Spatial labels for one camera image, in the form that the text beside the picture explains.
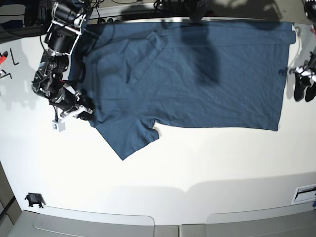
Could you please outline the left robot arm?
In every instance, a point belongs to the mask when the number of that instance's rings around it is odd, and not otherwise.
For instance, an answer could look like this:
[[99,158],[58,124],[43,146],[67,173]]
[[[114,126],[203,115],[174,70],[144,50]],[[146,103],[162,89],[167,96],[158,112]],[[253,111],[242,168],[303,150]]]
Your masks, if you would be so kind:
[[[312,21],[311,32],[316,34],[316,1],[304,0],[303,8],[306,17]],[[312,101],[316,97],[316,49],[310,52],[310,59],[306,60],[303,66],[298,66],[289,70],[295,75],[294,100],[306,102]]]

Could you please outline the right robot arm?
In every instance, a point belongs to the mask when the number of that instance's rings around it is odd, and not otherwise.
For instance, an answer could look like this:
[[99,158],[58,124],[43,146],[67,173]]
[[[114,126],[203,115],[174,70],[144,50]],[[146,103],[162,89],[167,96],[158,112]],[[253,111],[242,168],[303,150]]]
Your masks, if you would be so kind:
[[91,120],[92,105],[74,88],[76,82],[63,79],[69,67],[70,56],[83,33],[86,20],[92,12],[89,0],[57,0],[51,11],[51,24],[44,42],[40,65],[32,82],[32,91],[47,99],[55,110],[56,122],[68,117]]

